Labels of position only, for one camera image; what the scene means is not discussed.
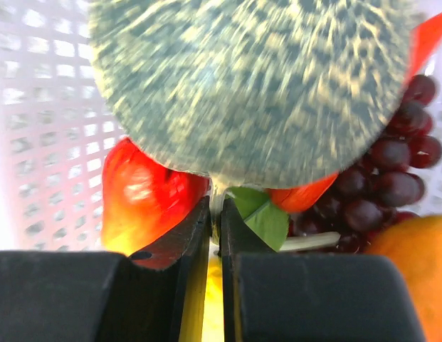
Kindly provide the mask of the green netted melon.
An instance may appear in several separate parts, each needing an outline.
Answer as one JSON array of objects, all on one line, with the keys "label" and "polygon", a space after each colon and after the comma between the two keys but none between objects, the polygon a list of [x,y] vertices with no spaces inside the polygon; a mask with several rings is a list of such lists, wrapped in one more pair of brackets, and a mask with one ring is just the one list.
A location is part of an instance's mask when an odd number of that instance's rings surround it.
[{"label": "green netted melon", "polygon": [[137,147],[230,187],[285,189],[349,167],[409,74],[414,1],[93,1],[95,82]]}]

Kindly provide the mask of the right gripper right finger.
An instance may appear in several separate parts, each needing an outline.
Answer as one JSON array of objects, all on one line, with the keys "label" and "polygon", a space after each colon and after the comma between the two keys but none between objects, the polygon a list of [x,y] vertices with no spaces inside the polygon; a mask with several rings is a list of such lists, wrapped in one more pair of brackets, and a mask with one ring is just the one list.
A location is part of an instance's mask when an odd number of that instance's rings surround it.
[{"label": "right gripper right finger", "polygon": [[226,341],[423,341],[404,279],[386,257],[277,253],[232,199],[220,218]]}]

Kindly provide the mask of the red yellow apple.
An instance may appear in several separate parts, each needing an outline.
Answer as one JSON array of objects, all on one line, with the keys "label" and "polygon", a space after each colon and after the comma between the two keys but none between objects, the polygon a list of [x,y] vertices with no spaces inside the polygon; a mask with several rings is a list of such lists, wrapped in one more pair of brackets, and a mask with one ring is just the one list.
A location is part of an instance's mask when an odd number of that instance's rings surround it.
[{"label": "red yellow apple", "polygon": [[102,246],[129,256],[153,243],[195,208],[208,187],[205,177],[167,169],[131,139],[121,139],[102,169]]}]

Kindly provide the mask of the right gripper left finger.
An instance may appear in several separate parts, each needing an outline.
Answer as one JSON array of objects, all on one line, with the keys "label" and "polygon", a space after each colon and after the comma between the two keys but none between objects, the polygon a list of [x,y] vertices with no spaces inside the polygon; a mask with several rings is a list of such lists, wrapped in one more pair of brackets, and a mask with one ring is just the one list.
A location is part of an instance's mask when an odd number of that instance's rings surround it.
[{"label": "right gripper left finger", "polygon": [[200,341],[207,199],[130,256],[0,251],[0,341]]}]

